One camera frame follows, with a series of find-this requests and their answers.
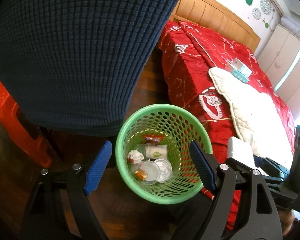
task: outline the plastic mesh basket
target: plastic mesh basket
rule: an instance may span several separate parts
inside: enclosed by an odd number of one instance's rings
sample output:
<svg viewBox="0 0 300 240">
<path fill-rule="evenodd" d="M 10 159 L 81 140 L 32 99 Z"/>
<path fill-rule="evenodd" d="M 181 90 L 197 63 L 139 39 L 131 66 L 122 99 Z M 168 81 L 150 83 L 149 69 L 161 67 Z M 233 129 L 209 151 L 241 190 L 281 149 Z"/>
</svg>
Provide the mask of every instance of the plastic mesh basket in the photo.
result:
<svg viewBox="0 0 300 240">
<path fill-rule="evenodd" d="M 164 134 L 173 177 L 163 184 L 145 185 L 135 179 L 127 154 L 143 143 L 143 134 Z M 207 153 L 212 153 L 208 134 L 188 111 L 173 105 L 151 105 L 135 112 L 122 126 L 116 144 L 116 160 L 125 183 L 140 197 L 158 204 L 175 204 L 194 196 L 203 187 L 189 155 L 189 143 L 197 139 Z"/>
</svg>

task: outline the red bedspread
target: red bedspread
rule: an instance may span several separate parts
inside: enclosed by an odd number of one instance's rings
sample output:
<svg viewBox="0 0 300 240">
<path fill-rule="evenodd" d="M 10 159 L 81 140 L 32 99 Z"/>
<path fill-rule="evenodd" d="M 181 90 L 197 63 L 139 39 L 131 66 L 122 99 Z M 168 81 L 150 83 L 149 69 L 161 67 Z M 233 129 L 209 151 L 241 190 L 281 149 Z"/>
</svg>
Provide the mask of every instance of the red bedspread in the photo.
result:
<svg viewBox="0 0 300 240">
<path fill-rule="evenodd" d="M 272 98 L 294 152 L 295 127 L 291 111 L 274 92 L 270 80 L 245 45 L 196 24 L 168 21 L 159 48 L 163 51 L 162 67 L 172 104 L 187 109 L 200 120 L 220 163 L 227 158 L 228 139 L 237 134 L 229 104 L 213 88 L 208 70 L 215 66 L 225 68 L 226 63 L 235 58 L 252 70 L 248 84 Z M 229 228 L 234 224 L 239 199 L 240 192 L 236 192 L 228 219 Z"/>
</svg>

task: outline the white cabinet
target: white cabinet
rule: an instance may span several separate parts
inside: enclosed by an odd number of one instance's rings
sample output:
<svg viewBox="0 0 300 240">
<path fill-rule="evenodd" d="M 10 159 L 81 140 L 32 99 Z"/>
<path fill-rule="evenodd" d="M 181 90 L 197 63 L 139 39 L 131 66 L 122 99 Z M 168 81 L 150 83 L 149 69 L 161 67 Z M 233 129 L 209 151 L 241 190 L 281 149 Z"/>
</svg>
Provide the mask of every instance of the white cabinet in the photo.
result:
<svg viewBox="0 0 300 240">
<path fill-rule="evenodd" d="M 271 39 L 257 59 L 260 68 L 275 88 L 291 67 L 300 50 L 300 40 L 281 25 L 277 25 Z"/>
<path fill-rule="evenodd" d="M 257 59 L 277 94 L 290 108 L 294 119 L 300 115 L 300 40 L 281 25 Z"/>
</svg>

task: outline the wooden headboard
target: wooden headboard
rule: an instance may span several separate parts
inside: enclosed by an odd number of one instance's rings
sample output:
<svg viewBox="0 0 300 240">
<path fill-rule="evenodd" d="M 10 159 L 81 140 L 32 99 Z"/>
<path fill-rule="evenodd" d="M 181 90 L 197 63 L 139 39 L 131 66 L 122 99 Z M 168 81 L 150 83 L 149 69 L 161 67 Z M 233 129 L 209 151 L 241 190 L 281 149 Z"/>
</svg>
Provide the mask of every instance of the wooden headboard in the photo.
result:
<svg viewBox="0 0 300 240">
<path fill-rule="evenodd" d="M 179 0 L 169 20 L 192 22 L 213 29 L 246 45 L 252 52 L 260 42 L 260 37 L 246 22 L 216 0 Z"/>
</svg>

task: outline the snack wrapper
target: snack wrapper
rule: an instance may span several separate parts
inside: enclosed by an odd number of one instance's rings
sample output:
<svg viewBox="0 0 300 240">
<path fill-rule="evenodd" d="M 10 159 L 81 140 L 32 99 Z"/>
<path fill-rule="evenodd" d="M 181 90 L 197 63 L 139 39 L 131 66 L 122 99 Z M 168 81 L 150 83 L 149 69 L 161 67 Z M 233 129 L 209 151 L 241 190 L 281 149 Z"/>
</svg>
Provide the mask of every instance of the snack wrapper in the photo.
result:
<svg viewBox="0 0 300 240">
<path fill-rule="evenodd" d="M 145 180 L 148 177 L 148 174 L 144 170 L 136 170 L 135 175 L 139 180 Z"/>
<path fill-rule="evenodd" d="M 159 134 L 144 134 L 142 135 L 142 137 L 146 140 L 145 143 L 158 145 L 164 139 L 165 136 Z"/>
</svg>

